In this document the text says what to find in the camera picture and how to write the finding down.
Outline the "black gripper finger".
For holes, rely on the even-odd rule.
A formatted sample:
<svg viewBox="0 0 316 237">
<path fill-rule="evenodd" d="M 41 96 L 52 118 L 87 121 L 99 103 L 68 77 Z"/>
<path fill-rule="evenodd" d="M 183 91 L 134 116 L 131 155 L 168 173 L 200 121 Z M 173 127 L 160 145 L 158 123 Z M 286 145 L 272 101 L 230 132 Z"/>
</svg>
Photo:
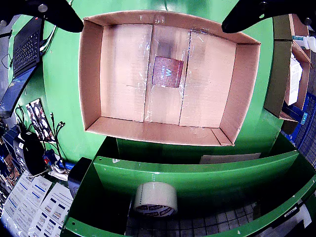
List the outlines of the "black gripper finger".
<svg viewBox="0 0 316 237">
<path fill-rule="evenodd" d="M 15 15 L 42 18 L 68 32 L 79 33 L 83 22 L 65 0 L 2 0 L 0 25 L 7 26 Z"/>
<path fill-rule="evenodd" d="M 314 0 L 239 0 L 222 23 L 224 33 L 237 33 L 271 17 L 296 14 L 306 26 L 316 29 Z"/>
</svg>

